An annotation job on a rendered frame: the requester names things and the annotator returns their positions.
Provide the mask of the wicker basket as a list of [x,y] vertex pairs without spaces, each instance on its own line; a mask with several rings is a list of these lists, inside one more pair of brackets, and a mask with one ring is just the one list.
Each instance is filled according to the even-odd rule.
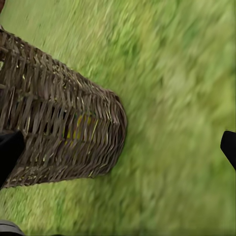
[[26,144],[3,187],[107,174],[120,155],[127,126],[117,94],[1,24],[0,61],[0,136],[22,131]]

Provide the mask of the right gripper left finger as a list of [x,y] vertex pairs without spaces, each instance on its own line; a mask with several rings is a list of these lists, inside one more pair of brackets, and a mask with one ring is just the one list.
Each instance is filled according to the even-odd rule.
[[0,189],[26,149],[22,131],[0,136]]

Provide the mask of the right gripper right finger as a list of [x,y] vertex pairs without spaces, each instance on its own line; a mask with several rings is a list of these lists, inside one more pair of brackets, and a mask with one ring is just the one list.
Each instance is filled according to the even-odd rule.
[[225,131],[222,136],[220,148],[236,170],[236,133]]

